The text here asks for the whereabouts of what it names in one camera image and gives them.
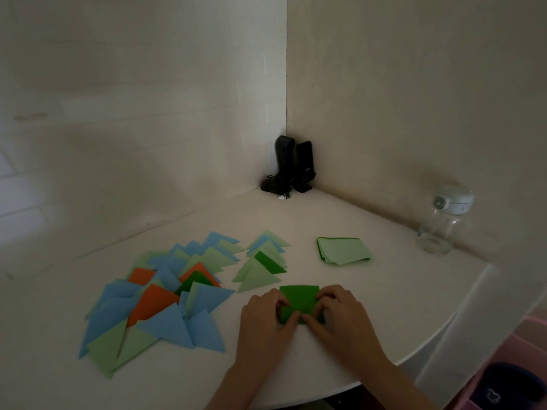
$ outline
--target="finger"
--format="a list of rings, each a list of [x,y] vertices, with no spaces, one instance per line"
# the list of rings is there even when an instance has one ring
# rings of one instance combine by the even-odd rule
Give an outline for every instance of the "finger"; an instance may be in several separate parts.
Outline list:
[[[292,339],[294,330],[297,329],[299,318],[300,312],[297,310],[294,311],[289,319],[287,319],[287,322],[285,323],[283,329],[280,330],[280,335],[285,341],[290,341]]]
[[[311,315],[304,314],[302,319],[306,323],[310,331],[325,345],[332,345],[332,338],[334,337],[323,325],[319,324],[317,320]]]
[[[291,306],[291,303],[278,289],[272,289],[267,294],[263,295],[267,297],[270,302],[277,304],[278,302],[285,306]]]
[[[250,297],[249,299],[249,303],[247,303],[247,305],[252,305],[253,303],[255,303],[258,299],[260,299],[260,296],[258,295],[253,295]]]
[[[349,291],[346,291],[340,285],[325,286],[323,289],[321,289],[318,292],[316,298],[320,299],[324,296],[330,296],[337,299],[339,303],[344,303],[344,301],[347,300],[348,298],[346,292],[349,292]]]
[[[336,307],[338,306],[340,306],[340,303],[336,299],[324,296],[319,299],[318,303],[315,304],[315,308],[313,309],[313,316],[318,318],[321,315],[321,312],[323,312],[325,309],[332,310],[333,308],[336,309]]]

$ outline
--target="tabletop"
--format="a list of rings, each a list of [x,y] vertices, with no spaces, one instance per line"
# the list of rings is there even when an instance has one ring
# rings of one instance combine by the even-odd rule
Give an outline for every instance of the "tabletop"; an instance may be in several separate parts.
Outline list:
[[[181,409],[203,408],[235,358],[239,316],[266,286],[234,294],[212,312],[226,353],[185,349],[160,341],[104,378],[89,357],[77,359],[83,317],[105,283],[123,278],[139,254],[174,243],[202,241],[209,231],[247,246],[265,229],[291,244],[288,273],[279,285],[341,284],[361,301],[387,357],[401,364],[454,315],[485,263],[454,250],[424,252],[415,233],[317,190],[288,200],[254,190],[198,210],[168,225],[0,288],[0,408]],[[316,238],[358,237],[373,258],[335,266],[320,260]],[[218,274],[231,283],[243,261]],[[279,408],[317,400],[357,385],[299,325],[289,352],[253,401]]]

